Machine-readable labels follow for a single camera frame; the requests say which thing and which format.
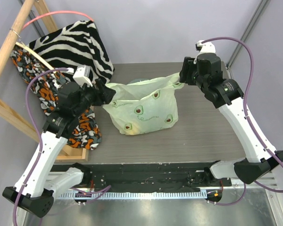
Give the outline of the light green plastic bag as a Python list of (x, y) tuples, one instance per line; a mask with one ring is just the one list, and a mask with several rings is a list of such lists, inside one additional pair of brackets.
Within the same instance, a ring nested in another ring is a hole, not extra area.
[(138, 128), (140, 134), (171, 128), (178, 121), (175, 90), (184, 87), (179, 78), (174, 73), (133, 84), (109, 83), (116, 94), (103, 109), (124, 135), (131, 128)]

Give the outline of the yellow lemon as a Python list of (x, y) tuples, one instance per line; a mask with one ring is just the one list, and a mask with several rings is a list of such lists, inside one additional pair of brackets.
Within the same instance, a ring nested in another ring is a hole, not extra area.
[(131, 128), (126, 131), (127, 135), (134, 136), (134, 135), (139, 135), (141, 131), (138, 128)]

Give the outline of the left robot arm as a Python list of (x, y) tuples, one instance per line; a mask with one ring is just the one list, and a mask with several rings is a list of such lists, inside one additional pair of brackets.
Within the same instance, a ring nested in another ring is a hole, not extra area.
[(91, 106), (109, 104), (115, 94), (116, 91), (108, 88), (101, 79), (96, 79), (94, 85), (76, 82), (62, 85), (58, 91), (57, 107), (46, 119), (31, 161), (16, 184), (4, 189), (3, 197), (14, 203), (15, 208), (20, 207), (42, 218), (66, 190), (88, 184), (92, 177), (90, 169), (79, 163), (50, 182), (46, 178), (79, 124), (79, 117)]

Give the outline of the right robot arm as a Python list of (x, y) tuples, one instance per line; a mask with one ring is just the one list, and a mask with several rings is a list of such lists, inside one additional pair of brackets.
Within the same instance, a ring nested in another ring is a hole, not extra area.
[(218, 161), (210, 167), (215, 178), (238, 178), (246, 184), (273, 170), (283, 161), (283, 150), (267, 140), (247, 107), (243, 107), (244, 93), (233, 79), (223, 77), (221, 59), (215, 53), (197, 58), (186, 56), (180, 71), (180, 82), (197, 86), (204, 97), (227, 119), (239, 139), (245, 158)]

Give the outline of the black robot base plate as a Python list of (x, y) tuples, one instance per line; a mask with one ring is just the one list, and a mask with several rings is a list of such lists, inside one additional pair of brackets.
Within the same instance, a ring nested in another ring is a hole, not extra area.
[(84, 185), (99, 191), (110, 186), (115, 193), (196, 192), (202, 187), (231, 186), (228, 178), (215, 179), (212, 164), (198, 163), (121, 163), (85, 164), (91, 177)]

